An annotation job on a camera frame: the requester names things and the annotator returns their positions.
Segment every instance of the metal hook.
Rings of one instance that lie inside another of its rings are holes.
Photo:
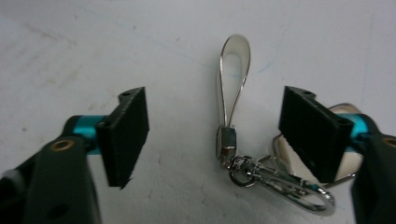
[[[247,156],[234,157],[229,171],[231,180],[240,187],[250,187],[259,182],[310,213],[324,217],[334,213],[335,199],[332,194],[317,184],[310,183],[298,176],[271,169]],[[238,173],[244,178],[244,181],[239,180],[241,176],[238,177]],[[323,204],[314,204],[301,198],[301,195],[307,194],[317,196]]]
[[[228,114],[228,109],[224,100],[224,59],[227,55],[236,54],[239,57],[242,67],[242,76],[240,78],[239,89],[236,92],[235,100]],[[225,42],[219,62],[218,77],[218,98],[219,98],[219,114],[220,126],[217,134],[217,150],[216,157],[221,161],[224,168],[228,168],[231,158],[236,154],[236,129],[232,125],[233,112],[236,108],[239,96],[244,89],[245,82],[248,77],[248,69],[250,67],[250,46],[248,40],[242,35],[232,35]]]

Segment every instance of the black plastic part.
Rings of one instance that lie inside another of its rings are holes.
[[[145,88],[119,95],[119,106],[95,129],[110,187],[124,188],[149,132]]]
[[[23,223],[101,223],[81,137],[60,137],[35,156]]]
[[[395,223],[396,137],[375,133],[367,135],[364,145],[364,161],[352,186],[356,222]]]
[[[310,91],[285,87],[279,130],[321,182],[333,182],[349,144],[353,122],[315,100]]]

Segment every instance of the key ring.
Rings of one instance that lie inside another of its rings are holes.
[[[225,104],[224,94],[224,58],[229,54],[239,57],[242,67],[242,76],[238,90],[235,92],[233,105],[229,111]],[[224,44],[219,60],[218,97],[220,126],[217,131],[216,157],[222,168],[229,171],[229,176],[239,187],[251,187],[256,183],[282,195],[290,202],[304,210],[320,216],[330,216],[335,210],[335,200],[325,188],[303,180],[298,176],[289,175],[272,167],[265,166],[260,158],[254,161],[249,156],[236,156],[236,128],[233,126],[233,112],[244,89],[250,66],[250,46],[242,35],[231,35]],[[302,195],[317,196],[323,204],[313,204],[302,198]]]

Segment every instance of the white surface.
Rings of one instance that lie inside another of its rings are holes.
[[[108,114],[146,86],[150,133],[124,190],[90,157],[104,223],[353,223],[349,184],[316,217],[260,187],[240,189],[215,159],[216,69],[226,38],[252,62],[234,123],[240,154],[267,153],[283,86],[350,102],[396,134],[394,1],[0,2],[0,172],[55,138],[67,118]]]

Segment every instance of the silver carabiner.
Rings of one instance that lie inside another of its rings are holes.
[[[335,199],[326,189],[298,176],[264,166],[250,157],[234,157],[229,171],[231,180],[240,187],[250,187],[259,182],[312,214],[327,217],[335,211]],[[301,197],[308,194],[318,197],[323,204],[314,204]]]
[[[225,101],[224,91],[224,59],[227,55],[235,54],[239,57],[242,67],[242,76],[240,77],[239,89],[235,91],[233,96],[233,106],[229,111]],[[219,99],[219,114],[220,114],[220,126],[217,133],[216,143],[216,157],[220,160],[221,166],[228,168],[231,159],[236,154],[236,129],[232,125],[233,112],[236,108],[239,96],[241,95],[242,89],[244,89],[245,82],[248,77],[248,69],[250,66],[250,46],[248,40],[242,35],[231,35],[225,42],[220,55],[219,69],[217,73],[218,77],[218,99]]]

